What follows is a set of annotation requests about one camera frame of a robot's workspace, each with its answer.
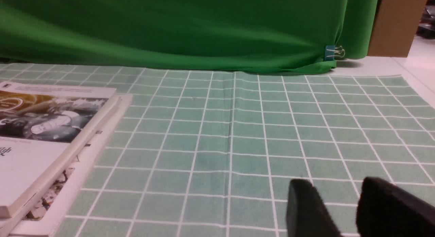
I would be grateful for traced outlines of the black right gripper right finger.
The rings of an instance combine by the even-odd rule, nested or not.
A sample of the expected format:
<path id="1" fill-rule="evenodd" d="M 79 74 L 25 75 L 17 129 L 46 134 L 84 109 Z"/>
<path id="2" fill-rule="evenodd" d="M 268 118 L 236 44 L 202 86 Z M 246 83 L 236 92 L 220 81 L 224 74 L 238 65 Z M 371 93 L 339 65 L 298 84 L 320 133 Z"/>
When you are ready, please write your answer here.
<path id="1" fill-rule="evenodd" d="M 356 213 L 361 237 L 433 237 L 435 208 L 379 177 L 365 177 Z"/>

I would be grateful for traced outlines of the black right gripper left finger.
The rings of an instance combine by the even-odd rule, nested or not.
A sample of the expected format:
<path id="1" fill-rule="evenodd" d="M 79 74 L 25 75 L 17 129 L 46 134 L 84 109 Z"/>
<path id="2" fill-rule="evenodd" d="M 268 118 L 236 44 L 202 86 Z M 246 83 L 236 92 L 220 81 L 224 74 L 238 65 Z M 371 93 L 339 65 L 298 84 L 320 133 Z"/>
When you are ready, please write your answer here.
<path id="1" fill-rule="evenodd" d="M 289 183 L 286 226 L 289 237 L 341 236 L 316 187 L 305 179 Z"/>

